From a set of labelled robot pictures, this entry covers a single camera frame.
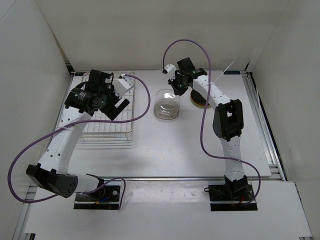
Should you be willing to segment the black plate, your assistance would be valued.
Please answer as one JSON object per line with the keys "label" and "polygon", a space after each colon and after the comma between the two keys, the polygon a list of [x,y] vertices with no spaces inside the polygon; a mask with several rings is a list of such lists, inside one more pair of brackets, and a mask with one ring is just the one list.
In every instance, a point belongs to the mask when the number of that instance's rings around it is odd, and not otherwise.
{"label": "black plate", "polygon": [[198,93],[197,91],[192,90],[190,92],[190,98],[195,104],[202,105],[202,106],[204,105],[205,100],[202,97],[202,95],[200,93]]}

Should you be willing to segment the grey plate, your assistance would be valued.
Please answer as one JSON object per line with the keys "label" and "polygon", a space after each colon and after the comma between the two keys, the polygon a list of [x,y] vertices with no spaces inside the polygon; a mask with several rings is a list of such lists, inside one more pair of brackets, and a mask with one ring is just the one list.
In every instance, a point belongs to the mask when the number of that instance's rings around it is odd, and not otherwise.
{"label": "grey plate", "polygon": [[173,120],[180,112],[180,105],[172,102],[158,101],[154,104],[153,113],[161,120]]}

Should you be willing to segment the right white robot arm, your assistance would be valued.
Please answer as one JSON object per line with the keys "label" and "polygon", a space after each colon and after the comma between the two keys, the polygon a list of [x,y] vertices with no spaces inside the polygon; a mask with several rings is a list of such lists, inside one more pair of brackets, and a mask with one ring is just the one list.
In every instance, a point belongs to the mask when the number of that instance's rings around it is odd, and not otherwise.
{"label": "right white robot arm", "polygon": [[212,128],[219,138],[225,160],[224,195],[236,200],[244,195],[248,179],[241,163],[241,134],[244,128],[243,105],[239,99],[231,99],[216,85],[209,82],[209,74],[203,68],[195,68],[189,57],[177,62],[178,68],[167,64],[164,72],[169,75],[168,84],[176,95],[183,95],[192,88],[214,109]]}

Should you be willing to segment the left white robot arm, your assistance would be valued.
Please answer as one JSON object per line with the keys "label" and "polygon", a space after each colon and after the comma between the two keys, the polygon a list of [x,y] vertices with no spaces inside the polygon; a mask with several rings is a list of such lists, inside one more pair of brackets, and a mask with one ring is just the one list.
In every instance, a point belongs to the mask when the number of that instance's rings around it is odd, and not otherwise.
{"label": "left white robot arm", "polygon": [[87,121],[98,111],[114,120],[129,105],[123,96],[133,87],[134,81],[124,74],[114,78],[111,73],[92,69],[87,81],[70,90],[60,120],[62,130],[53,135],[37,164],[27,167],[30,179],[38,187],[64,198],[83,192],[93,200],[103,198],[103,180],[91,174],[69,172],[70,159]]}

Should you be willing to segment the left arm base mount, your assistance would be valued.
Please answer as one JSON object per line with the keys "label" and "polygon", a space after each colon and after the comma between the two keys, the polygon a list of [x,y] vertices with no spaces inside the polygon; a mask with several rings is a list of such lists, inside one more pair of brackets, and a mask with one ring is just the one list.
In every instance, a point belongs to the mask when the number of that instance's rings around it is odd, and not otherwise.
{"label": "left arm base mount", "polygon": [[108,182],[95,193],[77,193],[74,210],[119,210],[122,199],[122,180]]}

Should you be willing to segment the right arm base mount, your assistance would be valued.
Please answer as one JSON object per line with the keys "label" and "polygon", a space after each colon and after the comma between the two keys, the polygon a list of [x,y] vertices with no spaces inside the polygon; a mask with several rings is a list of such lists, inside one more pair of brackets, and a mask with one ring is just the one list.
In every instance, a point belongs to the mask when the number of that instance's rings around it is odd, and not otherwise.
{"label": "right arm base mount", "polygon": [[240,193],[232,195],[224,184],[209,185],[203,189],[209,194],[211,212],[257,211],[254,190],[249,184]]}

